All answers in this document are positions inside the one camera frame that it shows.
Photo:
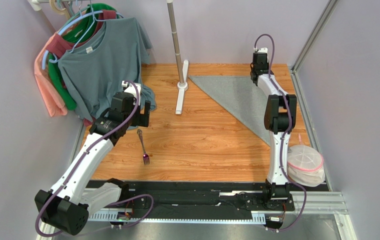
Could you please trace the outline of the purple metal fork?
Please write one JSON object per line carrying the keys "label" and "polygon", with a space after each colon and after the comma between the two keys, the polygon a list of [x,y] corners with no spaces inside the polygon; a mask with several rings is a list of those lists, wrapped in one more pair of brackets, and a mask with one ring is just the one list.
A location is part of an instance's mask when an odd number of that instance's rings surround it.
{"label": "purple metal fork", "polygon": [[150,164],[150,156],[148,155],[148,153],[146,152],[146,149],[145,149],[145,146],[144,146],[144,141],[143,141],[143,132],[141,129],[138,129],[137,130],[137,134],[138,134],[138,137],[139,137],[139,140],[140,140],[140,143],[141,143],[141,146],[142,146],[142,151],[143,151],[143,163],[145,166],[149,165]]}

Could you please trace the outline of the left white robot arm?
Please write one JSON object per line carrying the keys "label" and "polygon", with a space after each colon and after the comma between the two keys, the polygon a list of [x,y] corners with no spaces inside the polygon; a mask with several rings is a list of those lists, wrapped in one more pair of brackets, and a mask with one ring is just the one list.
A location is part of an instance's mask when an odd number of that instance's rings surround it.
{"label": "left white robot arm", "polygon": [[40,190],[34,200],[38,209],[36,231],[43,237],[59,234],[77,235],[89,217],[123,199],[128,184],[111,178],[101,187],[84,190],[104,157],[113,149],[129,127],[147,127],[150,101],[140,107],[141,98],[128,92],[114,95],[111,106],[92,124],[84,146],[63,176],[49,191]]}

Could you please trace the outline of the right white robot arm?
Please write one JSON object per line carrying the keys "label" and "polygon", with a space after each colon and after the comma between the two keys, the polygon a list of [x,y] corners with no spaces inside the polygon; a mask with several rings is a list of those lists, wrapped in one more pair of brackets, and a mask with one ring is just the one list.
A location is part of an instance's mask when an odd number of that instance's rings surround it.
{"label": "right white robot arm", "polygon": [[288,94],[271,72],[268,49],[254,50],[250,77],[267,97],[264,127],[270,136],[270,167],[263,188],[263,203],[283,203],[290,197],[287,156],[295,126],[297,98]]}

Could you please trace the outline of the grey cloth napkin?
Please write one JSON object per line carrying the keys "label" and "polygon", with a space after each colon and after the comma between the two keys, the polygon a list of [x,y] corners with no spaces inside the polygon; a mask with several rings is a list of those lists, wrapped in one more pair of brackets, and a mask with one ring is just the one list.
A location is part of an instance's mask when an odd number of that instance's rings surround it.
{"label": "grey cloth napkin", "polygon": [[269,131],[264,127],[267,96],[248,76],[190,76],[191,81],[227,110],[268,146]]}

